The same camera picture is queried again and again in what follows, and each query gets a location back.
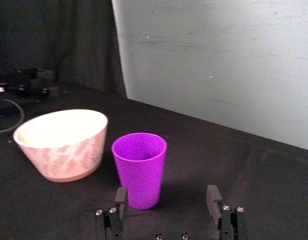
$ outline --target purple cup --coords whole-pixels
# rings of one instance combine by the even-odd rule
[[[145,132],[124,135],[113,143],[119,180],[132,208],[145,210],[158,203],[167,148],[162,137]]]

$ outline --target black fabric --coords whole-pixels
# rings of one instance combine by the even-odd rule
[[[219,187],[224,203],[244,207],[250,240],[308,240],[307,150],[73,83],[62,90],[58,98],[24,105],[26,119],[78,108],[104,113],[101,166],[81,180],[51,182],[11,134],[1,134],[0,239],[95,239],[94,210],[109,208],[120,186],[111,144],[144,131],[168,143],[161,199],[152,209],[128,210],[125,240],[168,232],[217,238],[205,204],[208,184]]]
[[[111,0],[0,0],[0,72],[36,67],[126,97]]]

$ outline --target bowl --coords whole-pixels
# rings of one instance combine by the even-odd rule
[[[23,123],[13,139],[46,179],[70,182],[99,167],[107,126],[107,117],[98,111],[63,110]]]

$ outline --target black table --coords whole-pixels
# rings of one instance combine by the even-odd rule
[[[111,206],[120,186],[111,145],[132,132],[164,137],[168,154],[161,200],[150,210],[129,208],[125,240],[167,232],[217,238],[208,184],[224,203],[244,206],[250,240],[308,239],[307,150],[72,83],[61,85],[59,97],[23,108],[26,120],[96,110],[108,117],[108,133],[101,166],[66,183],[45,179],[12,134],[0,134],[0,239],[95,239],[94,211]]]

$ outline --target cable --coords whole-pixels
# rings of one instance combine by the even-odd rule
[[[0,134],[1,133],[6,133],[6,132],[9,132],[9,131],[12,131],[14,130],[15,128],[17,128],[19,125],[21,125],[25,119],[25,113],[23,111],[23,109],[20,107],[20,105],[18,105],[16,102],[12,101],[12,100],[9,100],[9,99],[3,99],[3,100],[0,100],[0,102],[10,102],[11,104],[13,104],[15,107],[17,107],[17,109],[19,110],[20,112],[20,118],[18,120],[18,122],[9,127],[9,128],[6,128],[6,129],[3,129],[3,130],[0,130]]]

